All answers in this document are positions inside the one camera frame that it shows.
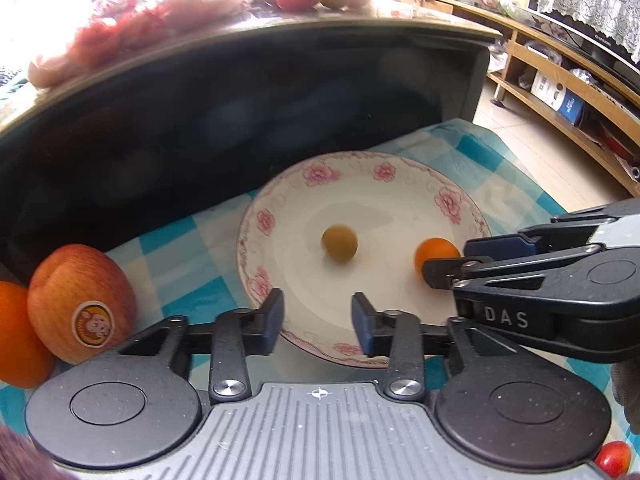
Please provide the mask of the small mandarin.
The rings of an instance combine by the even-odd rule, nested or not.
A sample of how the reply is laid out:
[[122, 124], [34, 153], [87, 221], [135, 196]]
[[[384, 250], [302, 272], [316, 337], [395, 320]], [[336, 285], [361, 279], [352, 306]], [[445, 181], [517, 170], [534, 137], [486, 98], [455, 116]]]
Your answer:
[[459, 258], [460, 252], [449, 240], [442, 237], [431, 237], [421, 242], [413, 255], [413, 266], [419, 278], [423, 276], [423, 266], [432, 259]]

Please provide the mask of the large red tomato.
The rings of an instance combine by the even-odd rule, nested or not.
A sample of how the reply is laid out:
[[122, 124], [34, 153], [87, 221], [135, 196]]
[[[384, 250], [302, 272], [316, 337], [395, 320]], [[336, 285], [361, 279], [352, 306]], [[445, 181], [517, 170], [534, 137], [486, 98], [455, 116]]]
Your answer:
[[632, 452], [624, 441], [611, 441], [603, 445], [594, 463], [612, 479], [628, 474]]

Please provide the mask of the brown longan in plate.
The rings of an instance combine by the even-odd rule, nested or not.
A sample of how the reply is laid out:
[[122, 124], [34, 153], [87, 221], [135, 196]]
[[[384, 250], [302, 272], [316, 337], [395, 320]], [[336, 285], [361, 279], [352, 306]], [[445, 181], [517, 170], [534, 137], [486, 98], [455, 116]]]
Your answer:
[[344, 224], [329, 226], [322, 234], [321, 244], [326, 254], [338, 263], [349, 262], [358, 250], [356, 232]]

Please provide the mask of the blue white box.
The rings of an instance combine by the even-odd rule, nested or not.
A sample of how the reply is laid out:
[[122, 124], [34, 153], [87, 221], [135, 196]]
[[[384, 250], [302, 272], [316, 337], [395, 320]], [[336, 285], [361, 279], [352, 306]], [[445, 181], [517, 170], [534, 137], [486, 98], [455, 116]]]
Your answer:
[[536, 71], [530, 93], [560, 114], [572, 126], [577, 126], [582, 118], [584, 100], [567, 86], [544, 75], [540, 70]]

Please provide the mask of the wooden tv shelf unit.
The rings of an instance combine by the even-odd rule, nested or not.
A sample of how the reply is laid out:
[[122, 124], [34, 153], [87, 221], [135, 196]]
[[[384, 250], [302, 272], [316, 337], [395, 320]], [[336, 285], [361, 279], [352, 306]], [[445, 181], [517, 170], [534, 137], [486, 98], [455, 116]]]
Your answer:
[[[578, 145], [631, 195], [639, 194], [638, 91], [584, 51], [502, 13], [456, 0], [414, 2], [501, 32], [506, 58], [488, 75], [497, 85], [494, 103], [501, 106], [510, 94]], [[577, 126], [530, 93], [537, 70], [584, 100]]]

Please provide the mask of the red apple with sticker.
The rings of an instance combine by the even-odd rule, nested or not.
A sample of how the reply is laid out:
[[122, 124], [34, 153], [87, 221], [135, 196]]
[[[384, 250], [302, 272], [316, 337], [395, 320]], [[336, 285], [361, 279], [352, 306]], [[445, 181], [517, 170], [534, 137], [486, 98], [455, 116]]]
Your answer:
[[70, 244], [52, 252], [35, 270], [27, 311], [44, 345], [61, 361], [79, 364], [130, 337], [137, 299], [110, 257]]

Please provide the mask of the large orange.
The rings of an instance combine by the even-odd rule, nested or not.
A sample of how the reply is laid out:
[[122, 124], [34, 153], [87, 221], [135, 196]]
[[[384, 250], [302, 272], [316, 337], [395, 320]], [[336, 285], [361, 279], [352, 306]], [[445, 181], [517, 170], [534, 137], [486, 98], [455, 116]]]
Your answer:
[[39, 387], [52, 373], [54, 355], [32, 328], [27, 289], [2, 281], [0, 288], [0, 377], [13, 387]]

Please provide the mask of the dark coffee table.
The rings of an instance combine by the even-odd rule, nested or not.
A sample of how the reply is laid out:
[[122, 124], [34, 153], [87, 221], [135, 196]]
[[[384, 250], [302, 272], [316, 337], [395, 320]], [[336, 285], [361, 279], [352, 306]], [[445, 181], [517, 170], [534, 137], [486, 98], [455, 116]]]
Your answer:
[[1, 269], [107, 252], [323, 153], [471, 120], [495, 29], [406, 6], [235, 20], [40, 94], [1, 130]]

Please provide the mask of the red plastic bag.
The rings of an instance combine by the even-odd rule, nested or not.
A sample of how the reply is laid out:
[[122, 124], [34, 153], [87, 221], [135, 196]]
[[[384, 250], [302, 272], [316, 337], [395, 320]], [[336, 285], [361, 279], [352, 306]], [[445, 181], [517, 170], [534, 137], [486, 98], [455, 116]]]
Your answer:
[[76, 29], [62, 52], [34, 58], [27, 79], [37, 89], [53, 88], [172, 36], [233, 18], [243, 8], [244, 0], [160, 0], [152, 6], [141, 0], [108, 0]]

